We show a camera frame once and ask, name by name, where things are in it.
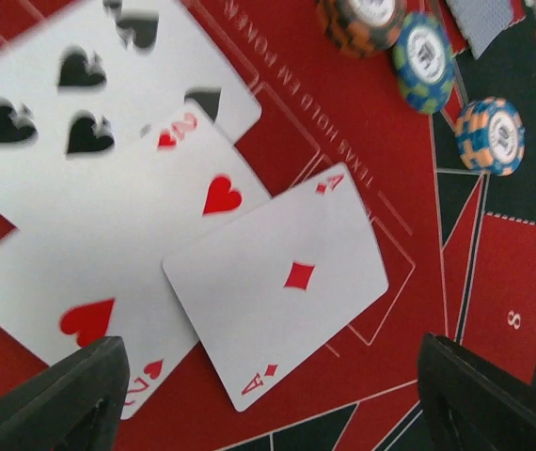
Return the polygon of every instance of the spades card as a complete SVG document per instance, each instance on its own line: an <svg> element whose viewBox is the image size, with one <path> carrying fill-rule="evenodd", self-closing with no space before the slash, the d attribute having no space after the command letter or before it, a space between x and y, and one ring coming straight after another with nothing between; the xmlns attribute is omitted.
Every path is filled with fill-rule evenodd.
<svg viewBox="0 0 536 451"><path fill-rule="evenodd" d="M260 106L176 0L86 0L0 50L0 213L30 227L186 100L231 141Z"/></svg>
<svg viewBox="0 0 536 451"><path fill-rule="evenodd" d="M344 164L167 256L163 266L239 412L387 289Z"/></svg>
<svg viewBox="0 0 536 451"><path fill-rule="evenodd" d="M244 159L192 101L0 242L0 327L52 365L123 337L129 418L197 343L164 255L264 204Z"/></svg>

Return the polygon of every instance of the white chip center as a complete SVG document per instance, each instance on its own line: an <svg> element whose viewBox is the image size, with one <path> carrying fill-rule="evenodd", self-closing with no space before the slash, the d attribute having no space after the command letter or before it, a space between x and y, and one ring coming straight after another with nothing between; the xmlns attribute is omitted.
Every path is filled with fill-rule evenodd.
<svg viewBox="0 0 536 451"><path fill-rule="evenodd" d="M512 117L498 111L490 121L488 130L490 149L501 163L510 163L519 151L519 133Z"/></svg>
<svg viewBox="0 0 536 451"><path fill-rule="evenodd" d="M349 0L350 6L362 22L383 26L391 19L396 0Z"/></svg>
<svg viewBox="0 0 536 451"><path fill-rule="evenodd" d="M436 83L444 74L444 44L437 33L427 26L419 25L410 32L408 57L412 70L425 83Z"/></svg>

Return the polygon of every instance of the stack of poker chips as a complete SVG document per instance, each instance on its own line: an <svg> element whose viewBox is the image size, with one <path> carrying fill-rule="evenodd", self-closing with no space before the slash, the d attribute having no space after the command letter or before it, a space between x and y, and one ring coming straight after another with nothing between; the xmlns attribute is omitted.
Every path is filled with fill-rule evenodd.
<svg viewBox="0 0 536 451"><path fill-rule="evenodd" d="M525 128L505 99L471 102L458 117L455 132L460 158L471 171L508 176L523 160Z"/></svg>
<svg viewBox="0 0 536 451"><path fill-rule="evenodd" d="M405 0L316 0L323 32L352 58L390 48L402 31L405 12Z"/></svg>
<svg viewBox="0 0 536 451"><path fill-rule="evenodd" d="M409 13L392 53L398 87L414 110L432 115L446 106L454 87L454 56L433 15Z"/></svg>

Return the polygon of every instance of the game table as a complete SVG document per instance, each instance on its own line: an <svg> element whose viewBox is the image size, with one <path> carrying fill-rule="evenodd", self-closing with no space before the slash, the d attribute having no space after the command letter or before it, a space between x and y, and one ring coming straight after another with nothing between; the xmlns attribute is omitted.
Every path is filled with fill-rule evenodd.
<svg viewBox="0 0 536 451"><path fill-rule="evenodd" d="M0 0L0 52L66 0ZM125 450L432 449L416 360L451 337L536 388L536 20L514 20L474 60L442 0L461 77L432 117L398 93L387 53L338 54L312 0L183 3L241 74L262 116L237 144L272 195L345 162L382 251L388 292L270 394L236 412L200 344L122 422ZM430 9L408 0L410 10ZM498 96L526 128L519 169L469 173L454 140L463 99ZM0 216L0 239L13 229ZM0 396L44 364L0 329Z"/></svg>

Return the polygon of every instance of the red heart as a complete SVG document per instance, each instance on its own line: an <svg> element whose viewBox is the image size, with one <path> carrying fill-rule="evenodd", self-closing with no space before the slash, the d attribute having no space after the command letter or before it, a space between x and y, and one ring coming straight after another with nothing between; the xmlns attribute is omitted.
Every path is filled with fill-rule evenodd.
<svg viewBox="0 0 536 451"><path fill-rule="evenodd" d="M159 378L159 375L162 374L162 366L164 365L164 360L158 360L157 362L151 362L147 366L145 366L145 369L143 369L143 372L152 378L153 380L156 380Z"/></svg>
<svg viewBox="0 0 536 451"><path fill-rule="evenodd" d="M82 348L104 337L109 327L114 301L112 298L71 308L59 321L61 332L66 335L77 334L76 343Z"/></svg>
<svg viewBox="0 0 536 451"><path fill-rule="evenodd" d="M173 148L177 144L176 138L170 134L168 131L163 131L159 135L159 142L157 143L157 148Z"/></svg>
<svg viewBox="0 0 536 451"><path fill-rule="evenodd" d="M210 183L203 214L233 211L241 205L241 193L232 188L227 176L217 176Z"/></svg>

